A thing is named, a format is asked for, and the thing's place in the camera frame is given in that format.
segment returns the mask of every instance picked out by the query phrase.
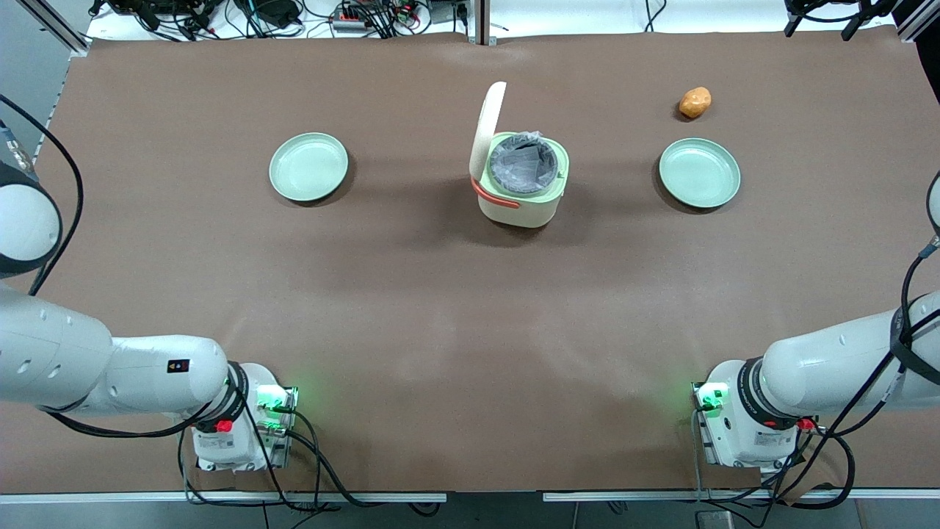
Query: brown potato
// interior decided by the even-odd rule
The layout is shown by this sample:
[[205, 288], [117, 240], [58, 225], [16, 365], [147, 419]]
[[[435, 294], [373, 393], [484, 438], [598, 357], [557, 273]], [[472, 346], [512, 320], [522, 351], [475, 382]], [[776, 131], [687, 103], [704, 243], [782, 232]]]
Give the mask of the brown potato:
[[701, 116], [712, 106], [712, 93], [705, 87], [692, 88], [679, 101], [679, 111], [690, 120]]

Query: small trash can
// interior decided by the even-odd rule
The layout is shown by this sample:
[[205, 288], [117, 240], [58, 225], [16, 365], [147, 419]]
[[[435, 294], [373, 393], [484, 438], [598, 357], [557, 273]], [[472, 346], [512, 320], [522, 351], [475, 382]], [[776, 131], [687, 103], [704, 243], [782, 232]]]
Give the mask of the small trash can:
[[470, 182], [483, 215], [512, 226], [538, 228], [555, 216], [565, 193], [568, 153], [538, 133], [495, 135], [505, 93], [506, 83], [495, 83], [483, 102], [470, 156]]

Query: plate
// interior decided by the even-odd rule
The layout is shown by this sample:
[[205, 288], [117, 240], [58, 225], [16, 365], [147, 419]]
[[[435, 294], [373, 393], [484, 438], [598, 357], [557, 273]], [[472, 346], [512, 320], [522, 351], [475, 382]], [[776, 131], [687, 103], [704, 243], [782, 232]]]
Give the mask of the plate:
[[322, 199], [334, 192], [349, 168], [339, 140], [324, 133], [294, 136], [274, 152], [268, 175], [274, 190], [291, 200]]
[[680, 139], [666, 147], [659, 176], [676, 199], [699, 208], [727, 203], [741, 187], [738, 162], [721, 145], [700, 137]]

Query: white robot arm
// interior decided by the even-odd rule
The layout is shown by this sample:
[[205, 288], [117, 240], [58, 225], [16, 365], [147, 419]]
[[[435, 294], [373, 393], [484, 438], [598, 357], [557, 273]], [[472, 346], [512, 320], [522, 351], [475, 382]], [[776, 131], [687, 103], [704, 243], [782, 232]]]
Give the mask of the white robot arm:
[[[938, 236], [912, 265], [905, 298], [914, 268], [940, 247], [938, 180], [940, 173], [927, 200]], [[940, 406], [940, 292], [916, 299], [908, 314], [915, 331], [909, 348], [899, 339], [905, 322], [898, 309], [781, 340], [762, 357], [717, 365], [694, 390], [708, 460], [775, 473], [794, 452], [800, 419], [841, 414], [853, 401], [861, 410]]]
[[[39, 181], [0, 163], [0, 280], [46, 263], [61, 233]], [[0, 400], [73, 429], [81, 424], [63, 414], [168, 413], [192, 420], [200, 468], [264, 470], [287, 462], [293, 415], [272, 408], [293, 410], [296, 394], [260, 365], [228, 361], [209, 338], [112, 338], [97, 319], [0, 281]]]

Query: warning label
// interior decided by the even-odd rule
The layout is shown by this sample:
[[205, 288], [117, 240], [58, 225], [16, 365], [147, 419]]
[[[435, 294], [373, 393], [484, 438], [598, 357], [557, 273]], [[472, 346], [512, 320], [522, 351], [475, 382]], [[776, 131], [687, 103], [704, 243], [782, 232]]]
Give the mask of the warning label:
[[198, 437], [199, 448], [225, 450], [235, 447], [235, 436], [232, 434], [203, 435]]
[[783, 446], [792, 441], [793, 437], [784, 432], [757, 432], [754, 435], [754, 444], [757, 446]]

